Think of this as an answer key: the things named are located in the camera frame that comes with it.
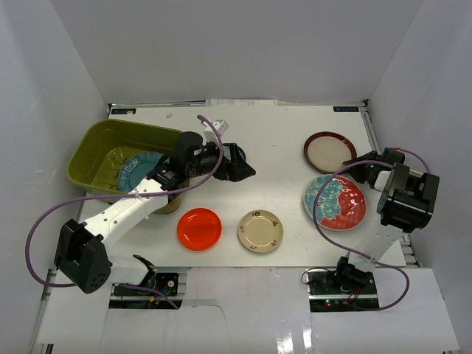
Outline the teal and red floral plate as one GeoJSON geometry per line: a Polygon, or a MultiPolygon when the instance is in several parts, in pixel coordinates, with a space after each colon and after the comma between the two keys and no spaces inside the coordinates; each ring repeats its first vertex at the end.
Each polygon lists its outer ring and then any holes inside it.
{"type": "Polygon", "coordinates": [[[316,221],[332,231],[357,227],[366,215],[367,205],[359,186],[343,176],[336,176],[322,190],[316,206],[316,221]]]}

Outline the red rimmed cream plate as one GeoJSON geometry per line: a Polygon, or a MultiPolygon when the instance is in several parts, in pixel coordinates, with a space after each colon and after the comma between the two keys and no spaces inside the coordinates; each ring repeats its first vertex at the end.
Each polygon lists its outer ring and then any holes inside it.
{"type": "Polygon", "coordinates": [[[344,162],[356,159],[353,143],[339,133],[322,131],[309,136],[303,146],[307,163],[320,173],[334,173],[344,162]]]}

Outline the teal scalloped plate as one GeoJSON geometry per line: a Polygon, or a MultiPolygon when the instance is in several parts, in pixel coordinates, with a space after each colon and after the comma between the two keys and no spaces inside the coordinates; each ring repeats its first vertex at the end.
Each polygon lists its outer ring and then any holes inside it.
{"type": "Polygon", "coordinates": [[[118,174],[118,189],[128,193],[157,165],[163,157],[158,152],[145,152],[126,161],[118,174]]]}

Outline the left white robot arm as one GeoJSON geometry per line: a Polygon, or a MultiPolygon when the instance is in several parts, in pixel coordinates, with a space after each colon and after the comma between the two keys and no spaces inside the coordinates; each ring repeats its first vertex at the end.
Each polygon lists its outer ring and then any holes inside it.
{"type": "Polygon", "coordinates": [[[82,223],[70,220],[62,226],[54,264],[85,294],[107,282],[130,284],[139,294],[149,294],[156,285],[154,265],[137,254],[110,259],[112,246],[149,214],[165,207],[169,193],[179,195],[179,187],[189,179],[213,176],[238,182],[255,173],[237,144],[218,147],[204,143],[198,133],[183,132],[172,153],[161,158],[124,198],[82,223]]]}

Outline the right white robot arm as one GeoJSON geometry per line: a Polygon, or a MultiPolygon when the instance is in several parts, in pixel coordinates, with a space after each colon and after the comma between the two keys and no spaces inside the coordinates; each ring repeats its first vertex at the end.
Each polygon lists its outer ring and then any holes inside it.
{"type": "Polygon", "coordinates": [[[440,178],[419,173],[405,164],[405,150],[387,147],[343,162],[355,181],[381,193],[376,212],[377,232],[367,235],[353,251],[341,257],[333,275],[342,294],[362,289],[372,279],[378,261],[403,235],[427,226],[434,212],[440,178]]]}

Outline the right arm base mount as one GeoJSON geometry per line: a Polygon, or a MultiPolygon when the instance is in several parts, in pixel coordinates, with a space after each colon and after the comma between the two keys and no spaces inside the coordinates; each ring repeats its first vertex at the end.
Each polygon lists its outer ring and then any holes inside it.
{"type": "Polygon", "coordinates": [[[376,311],[380,308],[373,276],[362,289],[343,288],[333,273],[333,269],[316,267],[302,274],[302,284],[308,288],[311,313],[376,311]]]}

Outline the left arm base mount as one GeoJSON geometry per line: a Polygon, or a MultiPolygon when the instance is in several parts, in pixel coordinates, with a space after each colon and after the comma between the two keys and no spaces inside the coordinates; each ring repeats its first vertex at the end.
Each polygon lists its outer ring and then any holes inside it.
{"type": "Polygon", "coordinates": [[[150,288],[160,291],[175,307],[172,306],[163,296],[152,291],[143,291],[134,288],[124,288],[114,286],[112,288],[109,301],[110,309],[128,310],[177,310],[181,307],[182,299],[178,292],[178,273],[156,273],[147,282],[139,285],[142,288],[150,288]]]}

